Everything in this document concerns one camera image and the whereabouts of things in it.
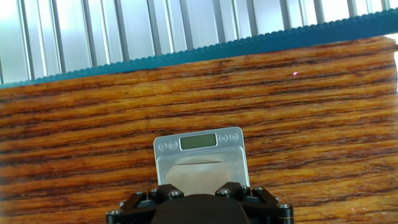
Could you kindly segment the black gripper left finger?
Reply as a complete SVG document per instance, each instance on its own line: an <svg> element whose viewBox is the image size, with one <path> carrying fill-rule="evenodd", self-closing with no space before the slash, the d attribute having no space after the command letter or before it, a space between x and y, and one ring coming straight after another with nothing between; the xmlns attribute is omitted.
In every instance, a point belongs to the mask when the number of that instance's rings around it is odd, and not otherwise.
<svg viewBox="0 0 398 224"><path fill-rule="evenodd" d="M119 208L106 212L106 223L149 223L163 203L182 197L184 193L172 184L135 192Z"/></svg>

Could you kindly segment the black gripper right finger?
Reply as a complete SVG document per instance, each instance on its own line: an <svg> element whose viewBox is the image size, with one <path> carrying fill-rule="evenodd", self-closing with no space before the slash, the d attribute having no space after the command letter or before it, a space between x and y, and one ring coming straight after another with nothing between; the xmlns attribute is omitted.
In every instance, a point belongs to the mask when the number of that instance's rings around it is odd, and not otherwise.
<svg viewBox="0 0 398 224"><path fill-rule="evenodd" d="M250 188L238 182L227 182L216 190L217 197L228 198L227 205L237 205L239 215L246 223L293 224L293 206L279 202L263 187Z"/></svg>

